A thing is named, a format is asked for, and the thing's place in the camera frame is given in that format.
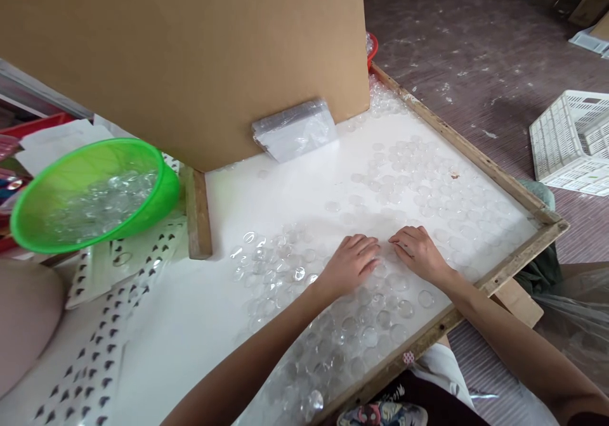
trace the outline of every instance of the wooden frame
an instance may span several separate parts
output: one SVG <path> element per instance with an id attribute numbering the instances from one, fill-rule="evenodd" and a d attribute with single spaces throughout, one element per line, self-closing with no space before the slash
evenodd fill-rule
<path id="1" fill-rule="evenodd" d="M 182 165 L 180 176 L 186 192 L 188 257 L 204 260 L 213 254 L 205 173 L 190 166 Z"/>
<path id="2" fill-rule="evenodd" d="M 404 103 L 439 132 L 457 150 L 478 166 L 488 177 L 508 192 L 516 201 L 527 209 L 541 225 L 541 228 L 518 247 L 511 255 L 487 273 L 476 286 L 488 296 L 494 294 L 506 282 L 524 268 L 542 250 L 554 242 L 568 228 L 569 224 L 557 213 L 549 210 L 535 195 L 524 188 L 517 180 L 501 169 L 484 153 L 448 126 L 441 118 L 423 105 L 417 98 L 402 88 L 396 81 L 381 70 L 374 62 L 370 68 L 388 88 L 393 90 Z M 313 421 L 318 425 L 328 418 L 334 418 L 340 412 L 352 409 L 369 401 L 395 377 L 401 374 L 406 365 L 402 354 L 412 352 L 419 358 L 429 347 L 457 326 L 463 316 L 453 305 L 446 307 L 435 319 L 411 336 L 404 344 L 395 349 L 387 358 L 369 371 L 363 380 L 352 385 L 340 396 L 330 402 Z"/>

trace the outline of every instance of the wooden board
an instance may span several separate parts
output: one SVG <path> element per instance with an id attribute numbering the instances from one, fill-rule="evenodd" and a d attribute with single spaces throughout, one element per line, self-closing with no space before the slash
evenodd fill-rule
<path id="1" fill-rule="evenodd" d="M 490 298 L 529 328 L 533 328 L 544 315 L 538 303 L 512 278 Z"/>
<path id="2" fill-rule="evenodd" d="M 184 165 L 180 176 L 186 191 L 188 257 L 204 260 L 213 254 L 205 174 Z"/>
<path id="3" fill-rule="evenodd" d="M 527 209 L 540 224 L 540 229 L 533 237 L 529 238 L 476 283 L 476 286 L 487 296 L 493 295 L 535 256 L 563 234 L 569 228 L 569 224 L 557 213 L 547 209 L 541 200 L 453 130 L 417 98 L 402 88 L 375 63 L 372 64 L 371 71 L 379 77 L 379 80 L 385 86 L 399 95 L 405 104 L 418 114 L 423 121 L 439 132 L 465 157 L 470 159 L 489 178 Z M 457 326 L 461 320 L 463 320 L 463 316 L 453 305 L 446 307 L 434 320 L 431 320 L 426 326 L 413 334 L 404 344 L 393 351 L 373 370 L 368 372 L 361 381 L 330 402 L 315 417 L 313 424 L 321 424 L 330 418 L 336 417 L 342 411 L 352 409 L 359 404 L 369 401 L 406 369 L 406 365 L 402 360 L 402 355 L 405 352 L 412 352 L 415 358 L 420 358 L 429 347 Z"/>
<path id="4" fill-rule="evenodd" d="M 0 23 L 3 59 L 203 172 L 272 113 L 368 107 L 363 0 L 0 0 Z"/>

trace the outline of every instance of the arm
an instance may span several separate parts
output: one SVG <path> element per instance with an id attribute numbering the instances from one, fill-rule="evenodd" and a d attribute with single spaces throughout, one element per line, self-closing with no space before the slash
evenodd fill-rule
<path id="1" fill-rule="evenodd" d="M 374 270 L 377 242 L 364 235 L 347 236 L 317 281 L 195 385 L 161 426 L 231 425 L 309 323 Z"/>
<path id="2" fill-rule="evenodd" d="M 434 284 L 561 425 L 590 411 L 609 416 L 609 399 L 573 363 L 539 334 L 468 283 L 442 259 L 422 226 L 406 226 L 389 239 L 415 274 Z M 408 247 L 412 256 L 399 245 Z"/>

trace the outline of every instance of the black heart shape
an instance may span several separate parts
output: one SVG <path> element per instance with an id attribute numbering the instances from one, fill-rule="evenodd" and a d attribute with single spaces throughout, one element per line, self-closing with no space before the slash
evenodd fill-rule
<path id="1" fill-rule="evenodd" d="M 49 413 L 49 416 L 46 417 L 46 423 L 45 424 L 49 424 L 54 419 L 55 419 L 55 410 L 51 410 L 51 413 Z"/>

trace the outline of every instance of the wooden stick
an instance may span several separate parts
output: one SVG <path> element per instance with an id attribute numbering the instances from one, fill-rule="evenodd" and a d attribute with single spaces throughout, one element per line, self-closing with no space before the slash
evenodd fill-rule
<path id="1" fill-rule="evenodd" d="M 543 224 L 552 224 L 561 220 L 561 217 L 547 208 L 545 203 L 528 191 L 520 182 L 515 180 L 506 171 L 501 169 L 493 160 L 474 147 L 468 140 L 434 114 L 427 106 L 421 103 L 414 95 L 402 88 L 385 71 L 381 70 L 374 62 L 370 68 L 380 81 L 393 90 L 404 103 L 434 130 L 438 131 L 449 143 L 455 146 L 463 155 L 478 166 L 488 177 L 493 179 L 497 185 L 508 192 L 516 201 L 527 209 L 533 216 Z"/>
<path id="2" fill-rule="evenodd" d="M 204 260 L 212 256 L 209 209 L 205 173 L 190 166 L 180 168 L 186 189 L 186 219 L 188 226 L 188 257 Z"/>

